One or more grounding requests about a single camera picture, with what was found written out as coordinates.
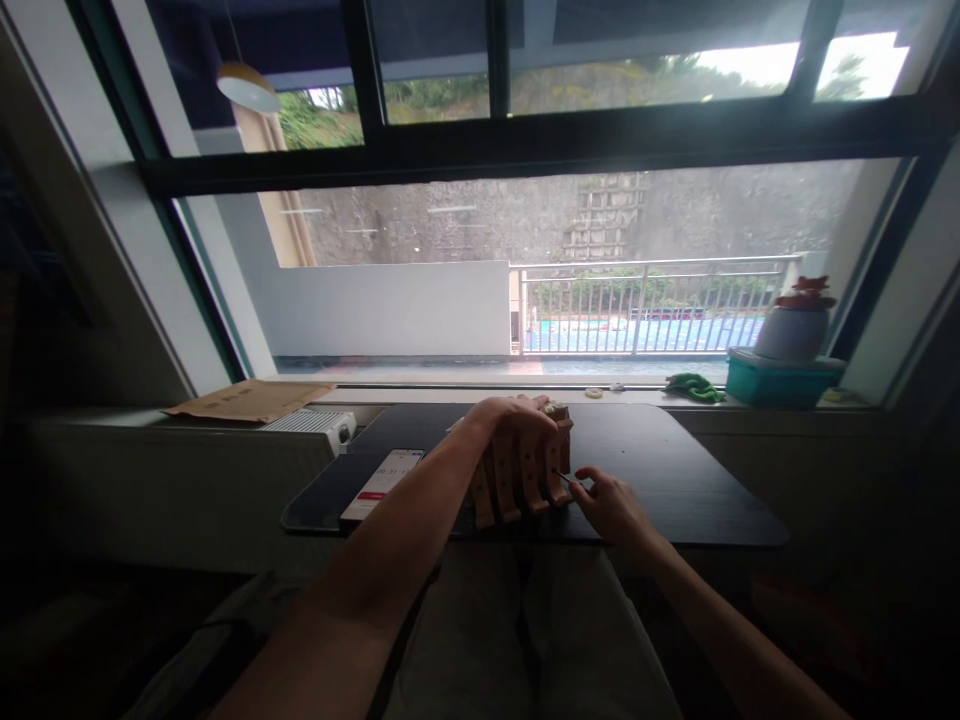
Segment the black desk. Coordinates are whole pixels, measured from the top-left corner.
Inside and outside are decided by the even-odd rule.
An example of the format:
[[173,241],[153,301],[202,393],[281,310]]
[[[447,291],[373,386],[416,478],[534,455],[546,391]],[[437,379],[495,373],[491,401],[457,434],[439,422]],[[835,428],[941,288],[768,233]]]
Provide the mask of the black desk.
[[[346,535],[340,514],[394,448],[429,452],[470,405],[387,408],[287,507],[284,530],[299,535]],[[597,465],[628,482],[653,525],[676,545],[779,547],[788,535],[776,517],[730,475],[668,413],[652,405],[570,406],[575,423],[571,465]],[[473,508],[457,517],[451,540],[598,544],[576,505],[524,515],[478,532]]]

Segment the light gray pants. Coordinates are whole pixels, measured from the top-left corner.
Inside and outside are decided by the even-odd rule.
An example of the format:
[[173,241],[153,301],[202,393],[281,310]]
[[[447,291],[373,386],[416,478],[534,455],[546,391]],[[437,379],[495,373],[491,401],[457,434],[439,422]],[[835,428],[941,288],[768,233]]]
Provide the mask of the light gray pants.
[[[606,554],[534,551],[523,597],[512,548],[447,548],[394,681],[385,720],[679,718],[633,603]],[[541,660],[535,706],[515,627]]]

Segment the glass pane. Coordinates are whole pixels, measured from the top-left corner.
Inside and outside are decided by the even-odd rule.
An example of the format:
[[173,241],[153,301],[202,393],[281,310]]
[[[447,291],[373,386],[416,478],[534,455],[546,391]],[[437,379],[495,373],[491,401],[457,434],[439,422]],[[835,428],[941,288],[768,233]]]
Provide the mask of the glass pane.
[[781,94],[807,0],[524,2],[511,13],[515,115]]
[[[839,221],[860,178],[888,162],[305,189],[216,201],[284,372],[436,379],[459,367],[647,374],[661,382],[673,363],[676,372],[722,379],[727,347],[756,341],[767,309],[797,275],[819,276],[831,258],[860,256],[863,237],[839,235]],[[858,191],[858,213],[876,212],[880,190],[872,207]],[[516,363],[504,364],[511,352]],[[540,357],[564,353],[578,356]],[[438,359],[450,355],[456,361]],[[486,355],[499,358],[477,359]],[[611,355],[623,364],[599,362]]]
[[943,30],[943,20],[933,14],[944,5],[847,0],[814,99],[870,100],[916,92],[926,70],[925,52]]
[[[201,155],[363,144],[339,4],[330,0],[148,0],[177,97]],[[138,48],[132,47],[138,56]],[[225,63],[242,61],[279,96],[260,113],[218,88]],[[191,154],[183,143],[175,155]]]
[[490,117],[483,0],[372,0],[393,125]]

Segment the smartphone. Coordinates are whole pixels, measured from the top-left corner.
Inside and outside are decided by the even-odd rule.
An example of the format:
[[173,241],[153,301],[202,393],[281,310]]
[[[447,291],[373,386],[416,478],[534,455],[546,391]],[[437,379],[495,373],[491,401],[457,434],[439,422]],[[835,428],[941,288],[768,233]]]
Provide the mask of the smartphone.
[[370,511],[387,496],[387,493],[403,479],[403,476],[416,467],[422,457],[423,450],[399,448],[391,450],[376,472],[360,488],[353,502],[340,515],[340,520],[360,522],[365,519]]

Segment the wooden puzzle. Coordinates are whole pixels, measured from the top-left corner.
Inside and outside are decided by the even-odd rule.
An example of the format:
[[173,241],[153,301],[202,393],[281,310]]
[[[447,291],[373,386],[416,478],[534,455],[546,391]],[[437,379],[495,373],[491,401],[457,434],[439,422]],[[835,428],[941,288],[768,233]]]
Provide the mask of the wooden puzzle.
[[543,412],[557,423],[557,435],[548,439],[529,431],[498,432],[477,464],[470,492],[478,530],[497,523],[494,497],[504,524],[519,520],[524,511],[538,515],[573,501],[557,474],[570,472],[570,411],[550,403]]

